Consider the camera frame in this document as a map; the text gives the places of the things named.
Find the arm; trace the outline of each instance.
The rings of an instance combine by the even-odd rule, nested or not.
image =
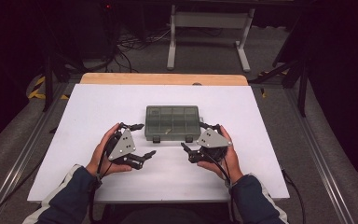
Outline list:
[[[86,167],[75,165],[62,183],[53,190],[40,204],[40,208],[28,216],[23,223],[81,223],[87,213],[91,185],[109,137],[118,129],[118,124],[111,128],[95,148],[92,158]],[[130,171],[128,165],[116,165],[104,157],[101,171],[106,175]]]
[[[231,137],[223,126],[220,126],[223,136],[230,142]],[[224,169],[229,171],[232,183],[231,195],[235,200],[244,223],[287,223],[287,215],[277,207],[263,184],[252,175],[243,175],[234,146],[227,147]],[[213,163],[200,161],[198,166],[217,173],[223,177],[220,169]]]

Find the white metal stand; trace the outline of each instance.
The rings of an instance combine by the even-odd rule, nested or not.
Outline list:
[[[251,68],[246,58],[243,46],[252,25],[255,10],[252,8],[248,13],[208,13],[208,12],[176,12],[175,6],[171,11],[171,43],[168,52],[167,69],[173,70],[176,51],[176,27],[204,27],[204,28],[227,28],[242,29],[240,41],[236,41],[236,48],[241,60],[244,72],[250,72]]]

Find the white tabletop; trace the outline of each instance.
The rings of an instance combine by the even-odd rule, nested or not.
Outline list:
[[[242,171],[255,174],[273,199],[289,198],[264,122],[248,86],[77,84],[28,196],[42,201],[74,164],[86,165],[103,134],[117,122],[145,123],[148,105],[197,105],[203,121],[225,126]],[[132,133],[143,156],[156,150],[141,170],[103,179],[101,203],[226,202],[224,181],[187,160],[180,142],[153,144],[145,131]],[[195,143],[192,149],[200,148]]]

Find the sleeve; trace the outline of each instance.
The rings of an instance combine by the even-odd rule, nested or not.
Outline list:
[[[75,165],[62,183],[42,201],[23,223],[81,223],[87,214],[90,185],[94,177]]]
[[[288,223],[286,213],[275,205],[267,189],[252,174],[240,178],[231,190],[243,223]]]

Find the green transparent box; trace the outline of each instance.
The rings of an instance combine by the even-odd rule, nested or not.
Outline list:
[[[147,141],[193,142],[200,137],[200,115],[196,105],[149,105],[146,108]]]

